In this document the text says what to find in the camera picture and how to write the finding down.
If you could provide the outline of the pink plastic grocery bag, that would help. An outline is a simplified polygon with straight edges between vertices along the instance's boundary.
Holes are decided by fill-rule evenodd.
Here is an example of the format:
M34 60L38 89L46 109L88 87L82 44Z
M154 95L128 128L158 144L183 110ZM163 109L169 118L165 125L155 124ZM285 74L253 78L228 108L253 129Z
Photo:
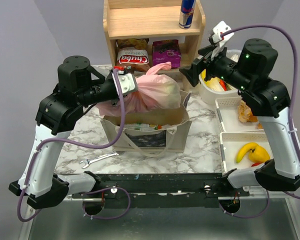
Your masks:
M145 113L156 109L177 109L181 105L180 86L160 70L170 70L170 61L151 67L144 75L136 78L138 91L123 98L126 114Z

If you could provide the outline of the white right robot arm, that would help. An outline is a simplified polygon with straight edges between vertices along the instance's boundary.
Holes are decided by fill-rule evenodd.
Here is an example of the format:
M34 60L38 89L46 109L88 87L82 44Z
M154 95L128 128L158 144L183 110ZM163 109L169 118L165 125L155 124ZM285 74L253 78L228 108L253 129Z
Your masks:
M198 50L200 56L179 71L193 87L199 83L200 73L205 71L207 79L217 77L236 88L261 123L273 155L256 167L227 172L220 191L226 196L245 186L262 186L273 192L296 191L300 187L297 154L300 145L289 123L292 101L286 86L269 77L278 52L269 42L258 38L244 43L237 62L226 56L226 49L213 56L216 49L210 45Z

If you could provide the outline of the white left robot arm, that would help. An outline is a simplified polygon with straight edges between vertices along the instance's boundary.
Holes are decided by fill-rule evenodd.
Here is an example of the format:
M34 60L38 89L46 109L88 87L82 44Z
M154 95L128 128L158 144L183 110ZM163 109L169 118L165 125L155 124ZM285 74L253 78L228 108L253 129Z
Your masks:
M58 84L44 98L36 114L35 138L27 166L9 190L35 210L55 207L68 195L86 193L94 198L100 194L97 176L84 172L57 175L55 167L65 143L84 108L106 101L123 101L138 90L136 78L123 67L103 76L88 58L67 57L57 69Z

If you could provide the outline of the canvas tote bag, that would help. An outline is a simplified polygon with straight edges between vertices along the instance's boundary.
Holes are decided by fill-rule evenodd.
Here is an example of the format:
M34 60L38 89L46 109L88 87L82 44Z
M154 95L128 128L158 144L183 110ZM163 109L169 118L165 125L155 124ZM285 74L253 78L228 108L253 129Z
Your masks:
M191 93L181 91L180 96L179 108L127 114L123 132L112 149L147 157L184 152L192 124L187 112Z

